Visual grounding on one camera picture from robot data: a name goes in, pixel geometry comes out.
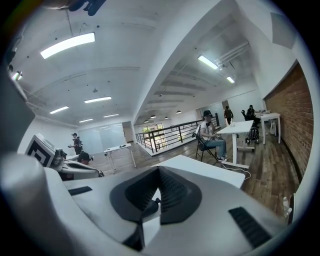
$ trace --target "black railing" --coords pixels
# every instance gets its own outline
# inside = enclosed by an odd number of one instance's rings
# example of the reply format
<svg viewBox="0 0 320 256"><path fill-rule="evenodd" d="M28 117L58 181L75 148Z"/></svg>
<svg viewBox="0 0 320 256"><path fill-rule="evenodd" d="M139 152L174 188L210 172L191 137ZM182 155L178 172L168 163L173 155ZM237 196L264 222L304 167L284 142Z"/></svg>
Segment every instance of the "black railing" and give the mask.
<svg viewBox="0 0 320 256"><path fill-rule="evenodd" d="M175 143L183 143L185 140L192 138L192 134L196 131L197 126L200 125L201 122L203 122L203 120L186 122L148 132L136 133L135 137L141 146L146 149L148 148L152 153L157 153L168 148L168 146ZM212 123L215 127L220 126L217 113L213 116Z"/></svg>

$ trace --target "brick wall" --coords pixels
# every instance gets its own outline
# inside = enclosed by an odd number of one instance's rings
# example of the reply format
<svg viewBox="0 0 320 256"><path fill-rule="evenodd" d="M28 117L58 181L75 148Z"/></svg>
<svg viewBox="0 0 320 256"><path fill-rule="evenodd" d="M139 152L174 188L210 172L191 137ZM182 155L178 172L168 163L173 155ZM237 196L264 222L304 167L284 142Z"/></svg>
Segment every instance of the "brick wall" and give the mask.
<svg viewBox="0 0 320 256"><path fill-rule="evenodd" d="M297 64L264 100L267 110L281 114L281 138L289 147L303 177L314 134L314 114L301 66Z"/></svg>

